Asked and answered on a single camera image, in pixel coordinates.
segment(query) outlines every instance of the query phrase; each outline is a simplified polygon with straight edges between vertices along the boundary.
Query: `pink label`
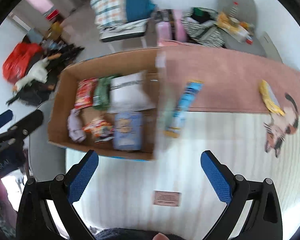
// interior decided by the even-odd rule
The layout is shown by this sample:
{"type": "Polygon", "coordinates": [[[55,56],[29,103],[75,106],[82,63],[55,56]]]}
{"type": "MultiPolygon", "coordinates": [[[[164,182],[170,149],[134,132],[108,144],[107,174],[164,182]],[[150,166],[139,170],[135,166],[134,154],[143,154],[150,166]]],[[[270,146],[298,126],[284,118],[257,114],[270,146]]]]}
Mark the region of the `pink label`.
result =
{"type": "Polygon", "coordinates": [[[156,191],[154,205],[178,207],[180,204],[180,192],[156,191]]]}

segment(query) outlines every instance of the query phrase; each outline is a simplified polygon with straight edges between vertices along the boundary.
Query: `plaid cloth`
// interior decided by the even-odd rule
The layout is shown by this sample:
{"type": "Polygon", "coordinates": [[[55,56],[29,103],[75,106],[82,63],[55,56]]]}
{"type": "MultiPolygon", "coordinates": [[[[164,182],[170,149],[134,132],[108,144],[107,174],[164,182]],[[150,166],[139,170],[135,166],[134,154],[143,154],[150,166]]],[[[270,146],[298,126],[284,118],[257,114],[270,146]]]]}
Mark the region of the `plaid cloth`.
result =
{"type": "MultiPolygon", "coordinates": [[[[204,12],[208,12],[212,19],[217,19],[218,12],[211,9],[200,8],[204,12]]],[[[206,47],[222,47],[225,42],[221,32],[216,26],[215,20],[208,20],[204,23],[193,23],[188,20],[193,14],[194,8],[182,15],[181,23],[189,37],[197,43],[206,47]]]]}
{"type": "Polygon", "coordinates": [[[96,13],[95,24],[107,28],[127,22],[125,16],[125,0],[90,0],[96,13]]]}

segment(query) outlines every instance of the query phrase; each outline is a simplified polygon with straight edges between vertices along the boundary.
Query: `blue textured pad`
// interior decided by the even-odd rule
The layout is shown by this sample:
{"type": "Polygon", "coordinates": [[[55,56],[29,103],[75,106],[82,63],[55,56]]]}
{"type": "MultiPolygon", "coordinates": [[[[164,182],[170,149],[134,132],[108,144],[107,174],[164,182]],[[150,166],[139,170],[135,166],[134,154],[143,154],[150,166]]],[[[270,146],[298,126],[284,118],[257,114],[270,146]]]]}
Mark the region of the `blue textured pad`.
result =
{"type": "Polygon", "coordinates": [[[68,187],[68,201],[70,204],[80,200],[85,188],[87,187],[93,173],[99,164],[99,156],[96,152],[93,152],[85,165],[79,171],[75,179],[70,183],[68,187]]]}
{"type": "Polygon", "coordinates": [[[10,122],[13,118],[13,113],[11,110],[7,110],[0,114],[0,128],[10,122]]]}
{"type": "Polygon", "coordinates": [[[231,186],[205,152],[201,154],[201,167],[207,175],[219,200],[228,205],[232,199],[231,186]]]}

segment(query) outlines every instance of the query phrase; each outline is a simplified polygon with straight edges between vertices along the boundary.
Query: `white package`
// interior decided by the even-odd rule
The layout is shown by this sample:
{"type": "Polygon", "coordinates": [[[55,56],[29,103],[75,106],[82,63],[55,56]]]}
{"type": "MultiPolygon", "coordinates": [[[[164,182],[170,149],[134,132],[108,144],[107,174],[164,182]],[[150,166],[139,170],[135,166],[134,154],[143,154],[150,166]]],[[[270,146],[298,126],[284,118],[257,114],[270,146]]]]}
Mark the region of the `white package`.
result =
{"type": "Polygon", "coordinates": [[[143,91],[145,71],[111,80],[108,113],[137,112],[155,108],[143,91]]]}

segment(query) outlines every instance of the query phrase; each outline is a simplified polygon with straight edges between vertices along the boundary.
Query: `open cardboard box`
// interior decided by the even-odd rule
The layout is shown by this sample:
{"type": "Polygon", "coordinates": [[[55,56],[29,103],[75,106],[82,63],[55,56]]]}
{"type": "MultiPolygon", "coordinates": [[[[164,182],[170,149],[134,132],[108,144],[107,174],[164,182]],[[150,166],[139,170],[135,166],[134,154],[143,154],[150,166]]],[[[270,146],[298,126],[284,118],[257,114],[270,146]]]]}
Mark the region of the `open cardboard box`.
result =
{"type": "MultiPolygon", "coordinates": [[[[94,143],[90,134],[82,143],[74,143],[69,138],[67,119],[70,110],[74,108],[75,96],[78,82],[92,77],[105,77],[113,74],[130,75],[141,70],[147,70],[144,82],[144,91],[150,99],[158,106],[159,86],[155,58],[158,49],[138,49],[110,54],[94,58],[68,66],[60,76],[58,91],[48,124],[49,142],[61,147],[68,147],[79,151],[87,152],[95,150],[99,155],[135,159],[154,159],[154,140],[156,131],[157,109],[141,111],[143,114],[143,146],[141,151],[118,151],[112,147],[112,141],[94,143]]],[[[100,112],[93,107],[81,110],[83,125],[99,116],[100,112]]],[[[113,124],[114,115],[106,114],[105,119],[113,124]]]]}

